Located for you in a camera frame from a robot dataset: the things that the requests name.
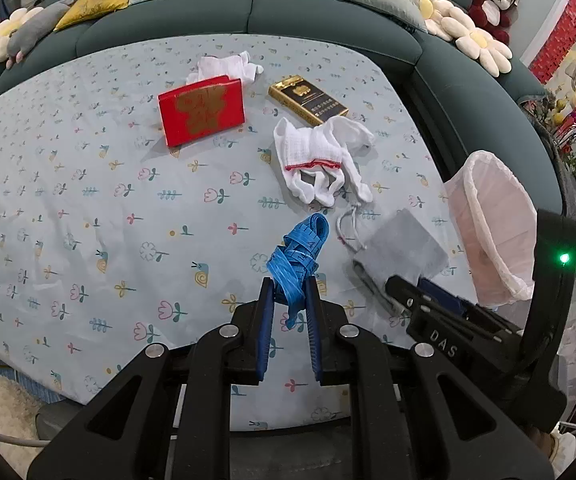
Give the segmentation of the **blue strap scrap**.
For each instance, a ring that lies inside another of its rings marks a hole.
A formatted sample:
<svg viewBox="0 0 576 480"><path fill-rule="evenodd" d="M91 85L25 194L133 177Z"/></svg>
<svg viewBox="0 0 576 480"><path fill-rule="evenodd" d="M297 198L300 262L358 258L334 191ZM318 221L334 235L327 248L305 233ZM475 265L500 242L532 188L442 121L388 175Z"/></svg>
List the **blue strap scrap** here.
<svg viewBox="0 0 576 480"><path fill-rule="evenodd" d="M329 235L323 214L311 214L283 237L266 263L274 282L275 300L288 307L286 328L292 330L305 308L304 282L318 269L317 258Z"/></svg>

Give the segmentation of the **grey cloth pouch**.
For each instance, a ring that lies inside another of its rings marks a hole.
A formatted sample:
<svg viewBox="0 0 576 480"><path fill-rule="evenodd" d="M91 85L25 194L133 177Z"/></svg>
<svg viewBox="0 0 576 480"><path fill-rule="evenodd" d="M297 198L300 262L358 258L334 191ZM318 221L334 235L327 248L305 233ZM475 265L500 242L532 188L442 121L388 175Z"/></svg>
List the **grey cloth pouch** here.
<svg viewBox="0 0 576 480"><path fill-rule="evenodd" d="M392 276L417 285L420 278L434 278L448 266L448 255L408 209L399 209L368 240L359 237L357 207L350 206L335 220L338 238L352 253L358 278L393 315L406 307L387 292Z"/></svg>

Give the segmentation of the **gold black cigarette box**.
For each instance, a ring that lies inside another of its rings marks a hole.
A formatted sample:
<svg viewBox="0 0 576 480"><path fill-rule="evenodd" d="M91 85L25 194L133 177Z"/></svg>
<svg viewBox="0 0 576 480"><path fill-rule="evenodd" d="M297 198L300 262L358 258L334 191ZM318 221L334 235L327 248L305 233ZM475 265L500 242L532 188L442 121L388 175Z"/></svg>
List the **gold black cigarette box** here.
<svg viewBox="0 0 576 480"><path fill-rule="evenodd" d="M272 84L268 94L311 126L322 125L332 117L344 117L349 112L333 96L299 75Z"/></svg>

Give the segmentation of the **red gift box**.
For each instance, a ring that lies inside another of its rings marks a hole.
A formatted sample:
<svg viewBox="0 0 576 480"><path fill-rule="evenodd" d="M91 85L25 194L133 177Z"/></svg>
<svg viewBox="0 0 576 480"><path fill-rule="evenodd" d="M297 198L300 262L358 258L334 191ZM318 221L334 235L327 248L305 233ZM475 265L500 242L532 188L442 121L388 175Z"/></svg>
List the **red gift box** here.
<svg viewBox="0 0 576 480"><path fill-rule="evenodd" d="M165 143L177 148L245 122L242 82L226 75L158 95Z"/></svg>

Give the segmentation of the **white lined trash bin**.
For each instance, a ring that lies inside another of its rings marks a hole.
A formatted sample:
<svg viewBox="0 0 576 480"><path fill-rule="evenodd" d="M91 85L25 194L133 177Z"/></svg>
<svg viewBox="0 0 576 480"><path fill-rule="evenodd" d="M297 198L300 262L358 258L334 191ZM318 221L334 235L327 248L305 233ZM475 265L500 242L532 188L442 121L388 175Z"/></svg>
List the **white lined trash bin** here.
<svg viewBox="0 0 576 480"><path fill-rule="evenodd" d="M478 303L496 308L530 300L537 211L521 182L496 155L476 151L445 191Z"/></svg>

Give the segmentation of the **floral light blue tablecloth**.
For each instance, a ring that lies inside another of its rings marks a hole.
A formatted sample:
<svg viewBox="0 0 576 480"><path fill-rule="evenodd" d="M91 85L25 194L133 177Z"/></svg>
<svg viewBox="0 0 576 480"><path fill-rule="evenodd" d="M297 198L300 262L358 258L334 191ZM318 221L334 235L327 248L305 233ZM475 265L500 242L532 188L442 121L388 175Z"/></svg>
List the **floral light blue tablecloth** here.
<svg viewBox="0 0 576 480"><path fill-rule="evenodd" d="M203 55L248 52L263 67L245 122L184 148L164 141L161 93ZM151 40L97 52L0 96L0 359L63 396L89 401L148 344L191 344L254 299L275 247L311 208L283 183L273 131L288 111L274 82L299 75L375 137L355 165L373 201L330 234L320 296L388 344L409 347L357 277L347 243L408 209L448 253L436 281L474 287L444 186L395 90L373 61L334 44L273 36Z"/></svg>

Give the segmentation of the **teal sectional sofa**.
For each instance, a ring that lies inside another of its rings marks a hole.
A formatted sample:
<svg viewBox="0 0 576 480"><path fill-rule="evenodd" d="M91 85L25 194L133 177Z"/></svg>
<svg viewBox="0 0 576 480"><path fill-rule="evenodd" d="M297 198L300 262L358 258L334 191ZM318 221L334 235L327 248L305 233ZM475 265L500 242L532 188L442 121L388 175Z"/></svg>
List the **teal sectional sofa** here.
<svg viewBox="0 0 576 480"><path fill-rule="evenodd" d="M155 38L246 32L338 44L375 62L403 98L443 177L473 152L494 153L534 205L567 209L561 170L545 133L523 107L545 90L519 61L485 68L440 37L345 0L152 0L54 32L12 70L0 64L0 94L96 51Z"/></svg>

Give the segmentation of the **potted orchid plants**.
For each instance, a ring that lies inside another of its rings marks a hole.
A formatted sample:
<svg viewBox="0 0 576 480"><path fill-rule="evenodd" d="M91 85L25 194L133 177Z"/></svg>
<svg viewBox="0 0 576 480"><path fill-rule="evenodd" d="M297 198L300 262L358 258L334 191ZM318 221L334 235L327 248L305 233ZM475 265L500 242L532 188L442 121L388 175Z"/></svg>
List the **potted orchid plants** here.
<svg viewBox="0 0 576 480"><path fill-rule="evenodd" d="M525 100L520 106L546 148L557 153L568 170L576 173L576 112L568 112L568 102L547 91L544 96Z"/></svg>

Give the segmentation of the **white daisy pillow right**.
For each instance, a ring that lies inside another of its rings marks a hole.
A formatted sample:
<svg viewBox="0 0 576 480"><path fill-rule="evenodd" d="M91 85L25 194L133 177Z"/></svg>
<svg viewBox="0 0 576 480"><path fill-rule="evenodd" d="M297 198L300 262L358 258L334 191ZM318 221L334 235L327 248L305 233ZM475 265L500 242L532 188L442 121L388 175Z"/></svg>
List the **white daisy pillow right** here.
<svg viewBox="0 0 576 480"><path fill-rule="evenodd" d="M474 24L466 12L452 6L440 19L440 29L452 38L457 49L478 61L490 76L497 78L512 70L512 51L489 32Z"/></svg>

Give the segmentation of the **white daisy pillow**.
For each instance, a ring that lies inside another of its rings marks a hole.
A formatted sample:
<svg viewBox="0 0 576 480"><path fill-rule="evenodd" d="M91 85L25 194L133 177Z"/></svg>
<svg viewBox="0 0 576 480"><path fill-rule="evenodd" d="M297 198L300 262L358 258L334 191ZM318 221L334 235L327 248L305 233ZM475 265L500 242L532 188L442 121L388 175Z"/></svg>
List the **white daisy pillow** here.
<svg viewBox="0 0 576 480"><path fill-rule="evenodd" d="M449 36L445 32L440 21L442 18L450 17L449 10L456 7L455 3L450 0L419 0L418 6L430 35L440 37L448 42L454 40L453 36Z"/></svg>
<svg viewBox="0 0 576 480"><path fill-rule="evenodd" d="M9 18L0 22L0 63L5 62L8 58L7 46L10 36L41 10L43 10L41 6L36 6L31 10L19 8L12 12Z"/></svg>
<svg viewBox="0 0 576 480"><path fill-rule="evenodd" d="M512 70L512 51L489 32L474 24L466 12L452 6L440 19L440 29L452 38L457 49L478 61L490 76L497 78Z"/></svg>

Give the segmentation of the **white daisy pillow centre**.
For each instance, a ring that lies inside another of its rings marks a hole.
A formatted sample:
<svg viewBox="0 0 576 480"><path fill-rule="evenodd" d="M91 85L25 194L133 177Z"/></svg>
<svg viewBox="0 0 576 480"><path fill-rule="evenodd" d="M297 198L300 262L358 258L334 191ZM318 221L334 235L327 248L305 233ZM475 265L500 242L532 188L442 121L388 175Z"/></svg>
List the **white daisy pillow centre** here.
<svg viewBox="0 0 576 480"><path fill-rule="evenodd" d="M453 36L449 36L445 32L440 21L442 18L450 17L449 10L456 7L455 3L450 0L419 0L418 6L430 35L440 37L448 42L454 40Z"/></svg>

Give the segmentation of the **red white plush bear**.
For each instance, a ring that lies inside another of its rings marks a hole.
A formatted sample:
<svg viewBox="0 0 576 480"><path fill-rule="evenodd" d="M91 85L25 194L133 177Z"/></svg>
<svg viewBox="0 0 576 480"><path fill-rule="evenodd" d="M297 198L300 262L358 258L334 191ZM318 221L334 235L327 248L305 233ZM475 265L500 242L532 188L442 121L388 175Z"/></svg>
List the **red white plush bear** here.
<svg viewBox="0 0 576 480"><path fill-rule="evenodd" d="M486 30L506 46L510 44L509 28L520 0L472 0L468 14L476 27Z"/></svg>

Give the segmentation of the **grey plush toy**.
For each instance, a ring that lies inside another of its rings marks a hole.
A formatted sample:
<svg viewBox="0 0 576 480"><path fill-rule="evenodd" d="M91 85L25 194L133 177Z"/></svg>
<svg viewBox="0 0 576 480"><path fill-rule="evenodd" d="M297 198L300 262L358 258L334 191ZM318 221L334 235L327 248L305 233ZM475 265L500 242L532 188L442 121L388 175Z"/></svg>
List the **grey plush toy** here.
<svg viewBox="0 0 576 480"><path fill-rule="evenodd" d="M74 0L59 0L39 10L11 34L7 45L6 68L23 61L38 41L52 32L61 18L73 6Z"/></svg>

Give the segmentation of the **white daisy pillow left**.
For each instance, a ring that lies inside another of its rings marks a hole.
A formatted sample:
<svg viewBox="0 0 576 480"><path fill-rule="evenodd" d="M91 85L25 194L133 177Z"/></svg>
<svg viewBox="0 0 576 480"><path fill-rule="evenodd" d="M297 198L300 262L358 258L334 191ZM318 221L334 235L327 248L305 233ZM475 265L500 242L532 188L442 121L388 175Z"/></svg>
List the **white daisy pillow left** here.
<svg viewBox="0 0 576 480"><path fill-rule="evenodd" d="M36 6L31 10L19 8L12 12L9 18L0 22L0 63L5 62L8 58L7 46L10 36L41 10L43 10L41 6Z"/></svg>

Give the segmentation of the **red gold wall screen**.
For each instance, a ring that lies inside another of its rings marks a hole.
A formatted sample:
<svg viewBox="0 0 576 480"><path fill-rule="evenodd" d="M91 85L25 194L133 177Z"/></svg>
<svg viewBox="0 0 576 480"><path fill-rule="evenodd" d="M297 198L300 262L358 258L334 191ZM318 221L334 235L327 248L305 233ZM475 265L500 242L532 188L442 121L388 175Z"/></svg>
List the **red gold wall screen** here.
<svg viewBox="0 0 576 480"><path fill-rule="evenodd" d="M576 115L576 0L565 0L553 16L556 21L528 68L553 98L548 122L561 127Z"/></svg>

